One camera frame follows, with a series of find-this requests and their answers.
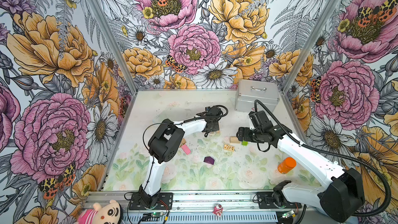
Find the pink wood block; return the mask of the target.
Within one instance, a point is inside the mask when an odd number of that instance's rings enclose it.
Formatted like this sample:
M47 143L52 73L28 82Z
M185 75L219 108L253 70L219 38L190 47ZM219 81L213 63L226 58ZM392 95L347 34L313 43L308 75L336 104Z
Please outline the pink wood block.
M182 145L182 146L181 146L181 149L183 150L183 152L184 152L186 155L190 155L190 154L191 154L191 149L190 149L186 144Z

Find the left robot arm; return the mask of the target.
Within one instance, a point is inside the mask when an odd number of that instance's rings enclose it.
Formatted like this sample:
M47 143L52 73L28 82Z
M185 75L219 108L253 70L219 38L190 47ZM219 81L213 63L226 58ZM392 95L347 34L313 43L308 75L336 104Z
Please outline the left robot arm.
M145 207L154 207L160 199L161 181L166 164L175 157L183 138L197 132L208 136L209 133L218 131L219 120L228 113L225 106L215 105L206 107L204 112L187 120L164 119L158 123L158 128L145 143L150 154L150 164L146 178L138 190Z

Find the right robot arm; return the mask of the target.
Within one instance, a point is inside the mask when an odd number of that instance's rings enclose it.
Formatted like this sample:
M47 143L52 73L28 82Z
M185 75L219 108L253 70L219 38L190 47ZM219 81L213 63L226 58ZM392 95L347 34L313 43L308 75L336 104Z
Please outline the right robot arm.
M319 187L302 186L290 180L273 189L273 203L282 208L290 203L316 207L333 220L343 223L364 205L362 177L354 169L346 170L320 153L305 146L283 124L273 125L264 111L250 112L251 128L240 127L239 141L269 144L286 153L320 183Z

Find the wide plain wood block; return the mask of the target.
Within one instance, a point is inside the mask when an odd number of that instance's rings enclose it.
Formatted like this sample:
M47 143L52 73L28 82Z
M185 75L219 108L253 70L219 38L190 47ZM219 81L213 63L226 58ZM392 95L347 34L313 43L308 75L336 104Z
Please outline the wide plain wood block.
M229 139L230 144L239 144L240 141L236 136L231 136Z

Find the cartoon printed wood block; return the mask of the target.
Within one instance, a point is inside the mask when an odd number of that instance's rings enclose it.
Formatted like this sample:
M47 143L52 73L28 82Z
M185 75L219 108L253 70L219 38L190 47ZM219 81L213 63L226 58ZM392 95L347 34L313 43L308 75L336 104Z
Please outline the cartoon printed wood block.
M231 146L231 145L228 145L228 144L224 144L223 149L224 149L224 150L227 150L227 151L231 151L231 152L234 152L234 151L235 151L235 147L234 147L234 146Z

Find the plain wood block numbered 31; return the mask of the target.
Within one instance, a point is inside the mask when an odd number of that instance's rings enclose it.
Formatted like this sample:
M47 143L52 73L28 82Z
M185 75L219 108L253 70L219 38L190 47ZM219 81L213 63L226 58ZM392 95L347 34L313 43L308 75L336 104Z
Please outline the plain wood block numbered 31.
M185 139L182 139L179 147L181 147L181 146L183 146L183 145L185 145L185 144L186 144L186 140L185 140Z

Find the purple wood block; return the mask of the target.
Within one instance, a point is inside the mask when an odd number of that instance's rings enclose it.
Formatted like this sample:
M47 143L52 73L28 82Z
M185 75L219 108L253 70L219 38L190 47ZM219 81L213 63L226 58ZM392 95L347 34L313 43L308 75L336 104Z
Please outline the purple wood block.
M208 157L204 158L204 162L207 163L207 164L210 164L210 165L214 165L215 160L214 160L214 158L208 156Z

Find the silver metal case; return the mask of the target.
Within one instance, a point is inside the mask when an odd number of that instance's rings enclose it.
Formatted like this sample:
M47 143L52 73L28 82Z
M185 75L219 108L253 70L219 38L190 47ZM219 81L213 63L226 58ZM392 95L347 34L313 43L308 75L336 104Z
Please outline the silver metal case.
M261 101L272 112L280 101L277 85L255 80L240 80L236 91L235 110L246 113L254 111L255 100Z

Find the orange bottle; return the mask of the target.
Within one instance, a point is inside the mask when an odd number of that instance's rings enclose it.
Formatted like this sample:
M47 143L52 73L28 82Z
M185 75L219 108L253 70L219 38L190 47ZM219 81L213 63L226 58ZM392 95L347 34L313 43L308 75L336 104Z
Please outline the orange bottle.
M291 170L293 170L296 167L297 163L296 160L288 157L285 160L283 160L278 166L277 166L277 171L281 174L287 174Z

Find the small red pink toy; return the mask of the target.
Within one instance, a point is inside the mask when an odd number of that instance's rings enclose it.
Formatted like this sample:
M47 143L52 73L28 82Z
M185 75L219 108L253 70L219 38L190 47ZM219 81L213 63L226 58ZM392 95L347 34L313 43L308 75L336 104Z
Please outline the small red pink toy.
M221 217L222 213L223 213L223 207L221 204L216 204L214 206L214 210L212 212L214 215L216 215L217 217Z

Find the plush doll toy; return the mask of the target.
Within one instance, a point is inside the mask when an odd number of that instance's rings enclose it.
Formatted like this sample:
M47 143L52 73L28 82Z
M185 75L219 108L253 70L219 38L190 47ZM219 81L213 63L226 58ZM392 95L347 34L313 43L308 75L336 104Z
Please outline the plush doll toy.
M115 201L110 200L106 206L94 203L93 209L84 210L76 224L121 224L123 208Z

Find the aluminium mounting rail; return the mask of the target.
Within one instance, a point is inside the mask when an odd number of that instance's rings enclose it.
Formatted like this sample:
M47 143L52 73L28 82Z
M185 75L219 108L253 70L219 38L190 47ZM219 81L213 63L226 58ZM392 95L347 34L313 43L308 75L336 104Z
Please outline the aluminium mounting rail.
M110 200L123 208L124 224L294 224L303 223L306 207L290 203L277 207L271 190L165 191L152 208L147 208L135 191L99 191L91 193L85 208L102 206ZM212 212L221 204L223 213Z

